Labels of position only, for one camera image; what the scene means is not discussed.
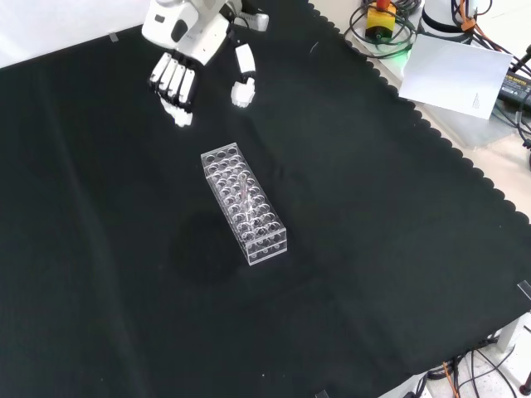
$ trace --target white surface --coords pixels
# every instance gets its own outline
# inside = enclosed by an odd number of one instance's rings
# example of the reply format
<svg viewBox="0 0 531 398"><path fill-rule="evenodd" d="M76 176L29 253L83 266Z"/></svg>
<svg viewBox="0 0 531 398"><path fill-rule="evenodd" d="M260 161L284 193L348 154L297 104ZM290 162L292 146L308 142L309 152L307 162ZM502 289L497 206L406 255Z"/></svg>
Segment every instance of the white surface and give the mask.
<svg viewBox="0 0 531 398"><path fill-rule="evenodd" d="M148 0L0 0L0 67L140 25Z"/></svg>
<svg viewBox="0 0 531 398"><path fill-rule="evenodd" d="M168 97L172 100L178 94L181 83L183 82L184 72L186 72L186 68L183 65L177 65L177 69L173 74L172 82L169 84L168 88Z"/></svg>
<svg viewBox="0 0 531 398"><path fill-rule="evenodd" d="M171 60L169 65L166 67L166 70L163 73L163 77L160 78L160 84L158 85L158 91L166 91L169 87L170 82L172 81L173 74L177 69L178 62L177 60Z"/></svg>
<svg viewBox="0 0 531 398"><path fill-rule="evenodd" d="M400 96L489 119L512 58L420 35L404 69Z"/></svg>

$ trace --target wire bundle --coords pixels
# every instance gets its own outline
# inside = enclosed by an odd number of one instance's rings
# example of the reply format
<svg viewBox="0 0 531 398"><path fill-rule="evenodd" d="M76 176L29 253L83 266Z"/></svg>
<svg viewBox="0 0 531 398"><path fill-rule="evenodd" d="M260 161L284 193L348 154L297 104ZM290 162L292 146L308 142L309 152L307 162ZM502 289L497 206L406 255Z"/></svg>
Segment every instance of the wire bundle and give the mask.
<svg viewBox="0 0 531 398"><path fill-rule="evenodd" d="M345 42L348 44L348 46L351 47L350 43L347 40L347 35L349 32L352 32L360 41L364 41L376 47L380 45L404 46L403 48L399 50L392 51L387 54L381 54L381 55L363 54L367 58L375 58L375 59L382 60L386 58L392 58L394 56L399 56L401 54L405 54L408 51L410 51L411 48L413 47L413 43L415 42L414 36L417 36L417 30L415 29L413 24L409 21L409 17L421 6L421 0L396 0L396 2L391 2L391 4L397 9L396 13L376 7L371 0L363 0L362 5L358 7L350 16L348 29L343 34L343 38ZM389 14L395 17L395 22L398 26L400 26L400 29L390 39L382 38L379 40L372 40L372 39L368 39L364 36L359 35L355 31L354 27L362 18L367 16L368 10L370 8L378 10L379 12L385 12L386 14ZM401 39L397 41L398 36L402 32L406 32L407 37L405 39Z"/></svg>
<svg viewBox="0 0 531 398"><path fill-rule="evenodd" d="M505 356L505 358L498 365L495 365L483 352L480 351L481 348L485 348L485 347L489 346L490 344L495 344L497 342L498 342L498 338L497 337L488 337L488 338L486 338L484 341L480 342L476 347L474 347L474 348L472 348L470 350L467 350L466 352L464 352L464 353L462 353L462 354L460 354L460 355L458 355L456 357L453 357L448 362L443 362L443 365L441 367L439 367L437 369L434 369L432 371L429 371L427 373L427 378L429 380L440 380L440 379L447 378L449 383L450 383L450 385L451 385L451 388L452 388L452 391L454 393L454 397L455 398L459 398L460 389L461 389L462 386L464 386L467 383L472 382L476 398L480 398L480 394L479 394L479 392L477 390L477 386L475 384L475 381L478 380L479 378L483 377L483 376L486 376L486 375L492 373L493 371L497 371L501 375L501 377L504 379L504 381L507 383L507 385L509 386L511 392L513 393L514 398L517 398L513 387L511 386L510 382L507 380L507 377L499 369L499 367L505 361L507 361L507 359L513 354L514 349L515 349L516 346L513 346L513 348L509 352L509 354L507 354L507 356ZM493 367L490 371L482 373L482 374L480 374L478 376L474 375L474 354L476 352L479 353ZM466 357L466 355L468 355L468 353L470 353L470 367L471 367L471 375L472 375L472 377L469 380L467 380L467 381L463 381L462 383L459 383L459 377L458 377L459 376L459 365L460 365L461 361L463 359L465 359L465 357Z"/></svg>
<svg viewBox="0 0 531 398"><path fill-rule="evenodd" d="M505 50L502 46L495 43L494 41L490 40L485 33L481 30L481 28L478 26L477 22L475 21L475 18L468 18L468 0L460 0L459 4L457 3L457 0L451 0L451 15L454 23L463 29L465 32L472 32L472 40L476 43L480 44L484 48L487 48L492 51L500 51L505 54L509 54L513 57L513 61L511 62L512 67L519 68L525 75L531 77L531 67L528 65L525 65L522 60L520 60L518 57L511 54L509 51ZM489 7L485 12L479 13L477 15L485 15L490 9L492 8L492 0L490 1ZM531 149L531 127L529 127L529 124L526 123L522 117L524 113L524 105L526 101L528 100L529 96L531 95L531 92L528 92L522 102L520 103L519 109L516 113L516 121L513 121L498 105L495 106L495 108L507 119L510 125L515 127L522 140L524 141L524 146L527 149Z"/></svg>

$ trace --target black cable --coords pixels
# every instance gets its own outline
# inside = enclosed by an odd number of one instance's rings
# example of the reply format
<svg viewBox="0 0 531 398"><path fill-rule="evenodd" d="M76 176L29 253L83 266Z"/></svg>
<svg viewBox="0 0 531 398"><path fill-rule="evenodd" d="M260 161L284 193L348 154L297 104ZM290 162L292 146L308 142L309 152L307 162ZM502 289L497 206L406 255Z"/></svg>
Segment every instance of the black cable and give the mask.
<svg viewBox="0 0 531 398"><path fill-rule="evenodd" d="M511 126L511 127L516 127L516 123L505 113L504 110L502 110L498 104L495 104L494 107L498 110L498 112L506 119L506 120L503 120L502 118L500 118L496 113L492 113L492 115L497 118L498 120L502 121L503 123L507 124L508 126Z"/></svg>
<svg viewBox="0 0 531 398"><path fill-rule="evenodd" d="M489 50L495 50L495 51L502 51L506 54L510 54L515 60L516 60L516 63L514 62L511 62L511 66L512 67L515 67L515 66L518 66L519 69L526 75L528 75L529 77L531 77L531 68L526 65L522 60L520 60L517 56L514 56L511 52L505 50L502 46L500 46L499 44L495 43L494 41L490 40L488 37L485 37L485 36L481 36L477 33L474 33L474 36L473 36L473 40L479 44L481 44L483 47L489 49ZM520 102L520 106L519 106L519 110L516 114L516 123L513 124L512 120L510 120L510 118L505 114L505 112L503 110L501 110L500 108L498 108L498 111L507 119L509 120L509 122L518 130L518 133L520 135L520 138L524 141L524 146L527 148L527 149L531 149L531 128L529 127L529 124L527 124L524 120L522 120L523 118L523 115L524 115L524 106L529 98L529 96L531 95L531 91L529 91L524 99L522 99L522 101Z"/></svg>
<svg viewBox="0 0 531 398"><path fill-rule="evenodd" d="M490 0L489 8L487 8L487 10L485 12L480 12L478 15L485 15L487 12L490 11L491 8L492 8L492 0Z"/></svg>
<svg viewBox="0 0 531 398"><path fill-rule="evenodd" d="M425 374L424 377L419 380L417 384L417 390L415 391L415 398L421 398L422 392L424 392L424 389L426 388L427 380L428 374Z"/></svg>
<svg viewBox="0 0 531 398"><path fill-rule="evenodd" d="M504 379L505 383L507 383L507 386L509 386L509 388L511 389L511 392L513 393L513 397L514 397L514 398L517 398L517 396L516 396L516 392L514 392L514 388L511 386L511 383L509 382L509 380L507 380L507 377L505 377L504 373L499 369L499 365L496 366L494 363L492 363L492 361L491 361L489 358L487 358L483 352L478 351L478 353L479 353L479 354L480 354L480 355L481 355L481 356L482 356L482 357L483 357L483 358L484 358L484 359L485 359L490 365L492 365L492 366L495 368L495 370L499 373L499 375Z"/></svg>
<svg viewBox="0 0 531 398"><path fill-rule="evenodd" d="M451 361L447 362L446 368L448 369L448 374L452 375L454 373L454 369L459 367L459 364L463 359L465 359L466 355L472 351L472 350L479 350L481 348L485 348L491 344L496 344L498 342L498 337L487 337L485 340L480 341L475 347L466 350L462 354L458 355L457 357L454 357L455 359L452 359ZM444 372L444 367L439 367L436 369L433 369L429 372L427 372L427 378L429 380L442 380L446 378L446 374Z"/></svg>
<svg viewBox="0 0 531 398"><path fill-rule="evenodd" d="M475 377L474 377L474 351L470 353L470 374L472 375L472 386L474 387L474 393L477 398L480 398L480 393L478 392L478 386L475 384Z"/></svg>
<svg viewBox="0 0 531 398"><path fill-rule="evenodd" d="M507 356L501 360L501 362L498 364L498 365L494 365L492 362L490 363L494 368L489 370L489 371L486 371L485 373L481 373L479 376L476 376L474 377L473 379L469 379L467 381L463 381L461 384L459 384L459 388L457 389L457 392L459 393L459 390L462 386L464 386L466 383L469 383L471 382L472 380L478 380L479 378L483 377L483 376L487 376L488 374L492 373L493 371L498 371L499 370L499 367L503 365L503 363L505 361L507 361L507 359L513 354L514 352L514 349L516 348L516 346L513 346L513 348L511 349L510 353L507 354Z"/></svg>
<svg viewBox="0 0 531 398"><path fill-rule="evenodd" d="M522 117L524 114L524 105L527 102L529 96L531 95L531 90L528 91L528 93L525 95L524 99L522 99L522 102L520 103L520 107L518 109L518 112L516 114L516 128L518 129L518 132L520 134L520 137L522 137L522 140L524 141L524 146L527 149L531 149L531 138L526 138L524 134L526 133L524 129L522 129ZM524 125L527 126L529 129L529 125L525 122L523 122Z"/></svg>
<svg viewBox="0 0 531 398"><path fill-rule="evenodd" d="M351 44L347 40L347 35L349 32L352 32L353 35L355 35L360 41L364 41L368 44L372 44L374 46L379 45L386 45L386 46L403 46L402 49L398 51L392 51L387 54L382 54L375 56L373 54L364 54L361 51L357 51L360 54L366 56L367 58L374 58L374 59L386 59L386 58L392 58L394 56L399 56L401 54L404 54L408 51L410 51L413 47L413 36L417 34L417 30L413 26L413 24L409 21L409 16L414 13L420 6L421 6L421 0L397 0L396 2L391 2L391 4L396 8L397 12L390 12L388 10L382 10L380 8L377 8L371 4L371 0L363 0L362 5L358 7L350 16L348 29L343 33L343 39L345 43L348 45L350 49L353 49ZM400 29L396 34L394 34L390 39L380 39L380 40L369 40L366 37L360 36L354 29L356 24L365 16L368 14L369 8L373 8L378 10L379 12L385 12L386 14L392 15L395 18L396 24L400 26ZM398 36L406 30L407 38L395 41Z"/></svg>
<svg viewBox="0 0 531 398"><path fill-rule="evenodd" d="M454 363L454 388L457 389L457 386L459 385L459 362L457 361L457 357L453 357L452 362Z"/></svg>
<svg viewBox="0 0 531 398"><path fill-rule="evenodd" d="M463 22L459 22L457 20L457 16L460 16L460 10L459 10L459 5L457 4L456 0L451 1L450 7L451 7L451 19L457 27L460 27Z"/></svg>

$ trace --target electronic device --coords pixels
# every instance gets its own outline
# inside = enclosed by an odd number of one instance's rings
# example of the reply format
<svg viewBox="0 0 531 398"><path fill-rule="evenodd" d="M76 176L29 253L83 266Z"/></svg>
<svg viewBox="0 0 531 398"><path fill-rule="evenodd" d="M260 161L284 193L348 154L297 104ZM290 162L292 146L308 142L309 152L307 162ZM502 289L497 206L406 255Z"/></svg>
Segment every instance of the electronic device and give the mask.
<svg viewBox="0 0 531 398"><path fill-rule="evenodd" d="M376 8L367 10L365 37L373 40L391 40L397 8L391 4L391 0L377 0L375 4Z"/></svg>
<svg viewBox="0 0 531 398"><path fill-rule="evenodd" d="M507 72L498 98L510 104L520 106L530 90L531 79L516 75L513 72ZM525 100L524 109L531 111L531 96Z"/></svg>

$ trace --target robotic hand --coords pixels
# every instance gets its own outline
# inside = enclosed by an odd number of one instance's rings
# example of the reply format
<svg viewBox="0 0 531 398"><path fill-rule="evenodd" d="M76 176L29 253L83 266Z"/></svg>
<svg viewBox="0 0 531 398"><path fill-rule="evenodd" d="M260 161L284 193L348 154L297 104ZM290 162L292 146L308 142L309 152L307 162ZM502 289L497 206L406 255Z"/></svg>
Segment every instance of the robotic hand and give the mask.
<svg viewBox="0 0 531 398"><path fill-rule="evenodd" d="M240 68L240 81L232 88L232 103L246 108L255 96L256 67L248 44L234 38L231 24L265 32L269 16L248 0L151 0L142 34L167 48L149 77L166 112L179 127L192 123L197 72L230 37Z"/></svg>

